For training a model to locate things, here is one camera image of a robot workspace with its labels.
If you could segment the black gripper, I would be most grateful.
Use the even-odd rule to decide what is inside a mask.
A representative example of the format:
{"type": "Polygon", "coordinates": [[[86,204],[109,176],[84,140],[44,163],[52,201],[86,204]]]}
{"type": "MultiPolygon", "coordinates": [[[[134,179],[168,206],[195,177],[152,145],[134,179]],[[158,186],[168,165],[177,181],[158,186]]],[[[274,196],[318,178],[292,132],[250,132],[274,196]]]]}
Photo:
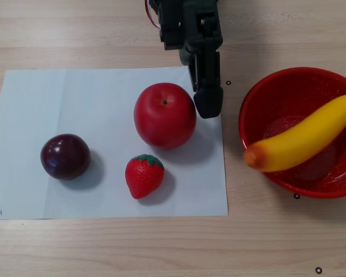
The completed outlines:
{"type": "Polygon", "coordinates": [[[219,116],[224,92],[216,51],[223,44],[217,1],[157,1],[157,15],[164,49],[178,50],[181,63],[189,66],[199,115],[219,116]],[[206,46],[208,41],[214,46],[206,46]]]}

